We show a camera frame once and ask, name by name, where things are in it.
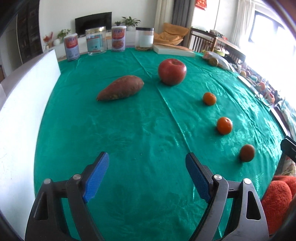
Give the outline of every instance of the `green tablecloth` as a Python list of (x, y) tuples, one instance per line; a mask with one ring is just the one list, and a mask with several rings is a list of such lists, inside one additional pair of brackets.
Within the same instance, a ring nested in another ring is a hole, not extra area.
[[(160, 82), (157, 68), (172, 57), (186, 64), (187, 76), (181, 84), (168, 87)], [(263, 196), (281, 155), (283, 134), (236, 74), (209, 66), (199, 54), (187, 58), (134, 49), (82, 55), (59, 65), (62, 75), (37, 140), (35, 190), (45, 178), (69, 179), (101, 151), (108, 152), (109, 169), (88, 204), (107, 241), (189, 239), (206, 203), (185, 168), (188, 152), (227, 180), (250, 178)], [(100, 90), (128, 74), (145, 82), (138, 94), (96, 101)], [(216, 105), (203, 104), (207, 91), (216, 95)], [(229, 135), (216, 131), (221, 116), (233, 121)], [(247, 143), (254, 145), (256, 156), (241, 163), (238, 153)], [(217, 237), (223, 234), (229, 210), (228, 203)], [(77, 238), (66, 205), (65, 213)]]

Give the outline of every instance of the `sweet potato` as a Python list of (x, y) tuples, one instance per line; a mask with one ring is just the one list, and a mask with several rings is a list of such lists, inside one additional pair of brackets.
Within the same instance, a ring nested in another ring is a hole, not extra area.
[(115, 100), (134, 95), (142, 89), (144, 82), (134, 75), (126, 75), (118, 78), (103, 89), (97, 96), (98, 101)]

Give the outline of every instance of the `red apple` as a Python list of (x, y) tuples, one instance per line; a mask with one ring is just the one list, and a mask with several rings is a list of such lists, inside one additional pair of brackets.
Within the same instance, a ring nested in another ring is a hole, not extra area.
[(184, 80), (186, 73), (186, 65), (174, 58), (166, 59), (158, 66), (158, 75), (166, 85), (180, 84)]

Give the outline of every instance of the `red plush toy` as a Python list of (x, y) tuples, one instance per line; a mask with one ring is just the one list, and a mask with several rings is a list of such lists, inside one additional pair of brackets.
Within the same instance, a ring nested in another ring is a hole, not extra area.
[(261, 201), (269, 234), (279, 229), (289, 210), (296, 205), (295, 193), (296, 177), (274, 176)]

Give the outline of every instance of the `orange fruit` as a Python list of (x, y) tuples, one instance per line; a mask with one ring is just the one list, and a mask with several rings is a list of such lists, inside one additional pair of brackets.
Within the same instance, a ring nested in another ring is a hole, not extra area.
[(217, 121), (217, 129), (222, 135), (227, 135), (232, 131), (232, 121), (227, 117), (221, 117)]
[(217, 98), (214, 94), (207, 92), (202, 97), (202, 100), (206, 105), (214, 105), (217, 101)]
[(218, 61), (216, 58), (210, 58), (210, 59), (209, 59), (209, 64), (210, 64), (211, 66), (217, 67), (218, 64), (219, 64), (219, 61)]
[(244, 78), (247, 76), (247, 74), (246, 74), (245, 71), (241, 71), (241, 72), (240, 72), (240, 75), (241, 75), (242, 77), (244, 77)]
[(239, 158), (241, 161), (244, 161), (244, 162), (252, 161), (254, 156), (255, 156), (255, 148), (250, 144), (244, 145), (239, 152)]
[(260, 82), (259, 85), (261, 86), (262, 91), (265, 90), (266, 86), (265, 86), (265, 84), (263, 82)]

